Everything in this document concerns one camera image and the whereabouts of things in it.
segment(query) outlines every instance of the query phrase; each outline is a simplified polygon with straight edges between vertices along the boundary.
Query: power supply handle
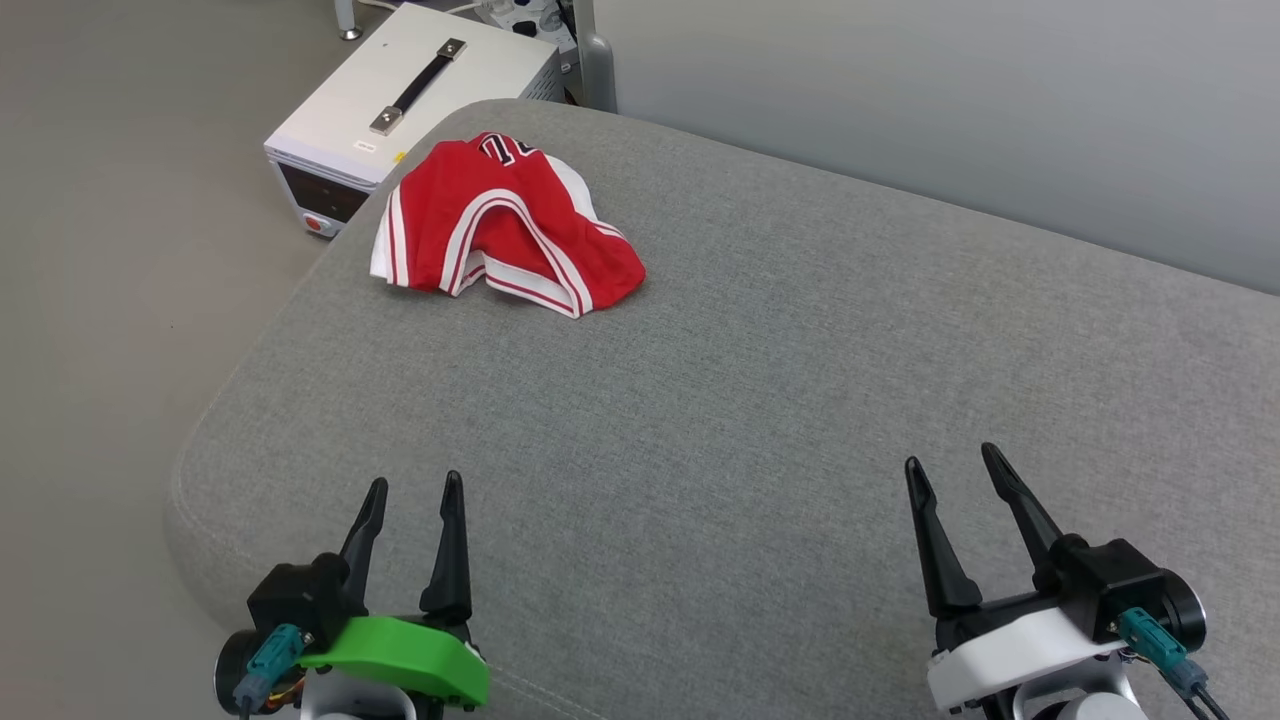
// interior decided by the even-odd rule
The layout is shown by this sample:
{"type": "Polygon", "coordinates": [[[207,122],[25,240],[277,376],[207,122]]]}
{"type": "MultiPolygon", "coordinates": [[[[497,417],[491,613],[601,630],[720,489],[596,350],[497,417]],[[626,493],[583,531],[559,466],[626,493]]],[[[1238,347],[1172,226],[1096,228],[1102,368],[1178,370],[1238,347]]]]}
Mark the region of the power supply handle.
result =
{"type": "Polygon", "coordinates": [[[383,111],[374,118],[374,122],[369,124],[369,129],[376,132],[378,135],[390,135],[390,132],[396,129],[396,126],[398,126],[404,118],[404,113],[408,111],[419,96],[422,95],[422,91],[426,90],[426,86],[431,85],[435,76],[440,74],[445,65],[457,59],[458,54],[462,53],[462,49],[466,46],[466,42],[456,37],[451,37],[444,45],[440,46],[439,50],[435,51],[435,58],[433,58],[431,61],[422,68],[422,72],[417,73],[413,82],[408,83],[404,92],[401,92],[401,96],[396,99],[396,102],[384,108],[383,111]]]}
{"type": "Polygon", "coordinates": [[[413,105],[413,101],[417,100],[417,96],[422,95],[422,91],[426,90],[426,86],[430,85],[433,79],[435,79],[435,76],[440,74],[440,70],[444,69],[444,65],[448,65],[452,61],[453,58],[445,58],[444,55],[436,55],[435,58],[431,58],[431,61],[425,68],[422,68],[422,72],[417,73],[417,77],[413,78],[413,82],[408,83],[408,87],[404,88],[404,92],[401,92],[401,96],[396,99],[396,102],[392,102],[392,108],[396,108],[401,113],[407,113],[410,106],[413,105]]]}

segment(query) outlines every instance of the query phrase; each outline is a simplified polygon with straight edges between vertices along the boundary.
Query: gray cushion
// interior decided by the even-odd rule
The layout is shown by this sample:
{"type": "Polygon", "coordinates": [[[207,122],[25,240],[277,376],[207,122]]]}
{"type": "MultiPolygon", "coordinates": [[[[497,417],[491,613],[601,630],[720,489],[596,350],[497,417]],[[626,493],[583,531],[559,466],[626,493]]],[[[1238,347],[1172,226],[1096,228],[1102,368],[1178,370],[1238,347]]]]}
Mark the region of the gray cushion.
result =
{"type": "MultiPolygon", "coordinates": [[[[564,159],[649,269],[570,320],[367,275],[379,193],[195,432],[175,562],[228,628],[275,562],[392,501],[375,611],[416,609],[466,479],[486,717],[928,717],[902,461],[987,597],[1030,589],[978,446],[1057,521],[1125,537],[1208,606],[1201,660],[1275,716],[1280,299],[594,111],[466,108],[564,159]]],[[[1185,708],[1146,667],[1153,717],[1185,708]]]]}

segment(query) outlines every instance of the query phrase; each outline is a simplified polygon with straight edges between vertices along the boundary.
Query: white wall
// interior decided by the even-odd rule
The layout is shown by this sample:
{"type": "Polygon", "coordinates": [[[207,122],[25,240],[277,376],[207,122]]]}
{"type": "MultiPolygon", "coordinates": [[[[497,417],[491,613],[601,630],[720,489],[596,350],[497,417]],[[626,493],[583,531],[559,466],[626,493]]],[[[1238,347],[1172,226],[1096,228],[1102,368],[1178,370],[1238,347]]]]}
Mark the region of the white wall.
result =
{"type": "Polygon", "coordinates": [[[1280,293],[1276,0],[593,5],[622,114],[1280,293]]]}

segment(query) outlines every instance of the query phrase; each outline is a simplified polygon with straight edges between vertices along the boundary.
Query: black cable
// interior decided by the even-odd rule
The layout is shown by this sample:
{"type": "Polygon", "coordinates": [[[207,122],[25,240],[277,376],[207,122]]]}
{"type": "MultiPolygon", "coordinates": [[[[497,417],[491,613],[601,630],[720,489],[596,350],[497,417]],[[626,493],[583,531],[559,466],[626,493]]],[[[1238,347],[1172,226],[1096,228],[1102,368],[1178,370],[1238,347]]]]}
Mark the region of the black cable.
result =
{"type": "Polygon", "coordinates": [[[1192,715],[1196,716],[1196,720],[1208,720],[1208,715],[1204,715],[1204,711],[1201,710],[1198,705],[1196,705],[1196,701],[1193,701],[1189,697],[1184,697],[1183,702],[1187,703],[1187,708],[1192,711],[1192,715]]]}
{"type": "Polygon", "coordinates": [[[1228,717],[1226,711],[1222,710],[1222,706],[1213,700],[1213,696],[1208,694],[1208,688],[1204,685],[1196,685],[1196,697],[1201,698],[1201,702],[1208,707],[1208,711],[1212,712],[1213,717],[1217,717],[1217,720],[1231,720],[1228,717]]]}

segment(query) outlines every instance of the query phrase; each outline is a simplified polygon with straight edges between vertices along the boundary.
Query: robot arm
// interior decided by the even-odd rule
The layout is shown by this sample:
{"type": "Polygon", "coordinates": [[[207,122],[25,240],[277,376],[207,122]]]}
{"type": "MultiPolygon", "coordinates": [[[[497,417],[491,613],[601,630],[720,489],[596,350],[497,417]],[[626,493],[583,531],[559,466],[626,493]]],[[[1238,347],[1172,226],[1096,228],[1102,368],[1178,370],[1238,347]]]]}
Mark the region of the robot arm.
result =
{"type": "MultiPolygon", "coordinates": [[[[1185,656],[1204,643],[1204,609],[1190,587],[1124,539],[1092,547],[1064,534],[1000,448],[983,443],[982,456],[1032,557],[1036,591],[983,601],[938,520],[924,468],[910,457],[908,495],[937,619],[928,683],[938,710],[980,708],[989,720],[1142,720],[1125,666],[1143,659],[1202,717],[1192,698],[1208,696],[1207,679],[1185,656]],[[1073,688],[1083,697],[1027,717],[1028,701],[1073,688]]],[[[1225,720],[1211,697],[1203,702],[1225,720]]]]}
{"type": "Polygon", "coordinates": [[[376,711],[404,720],[440,717],[448,706],[488,702],[489,666],[471,642],[471,577],[462,477],[449,471],[444,521],[421,615],[370,616],[365,587],[387,510],[379,478],[340,553],[276,565],[250,594],[252,630],[223,646],[214,675],[227,712],[270,715],[293,703],[306,720],[376,711]]]}

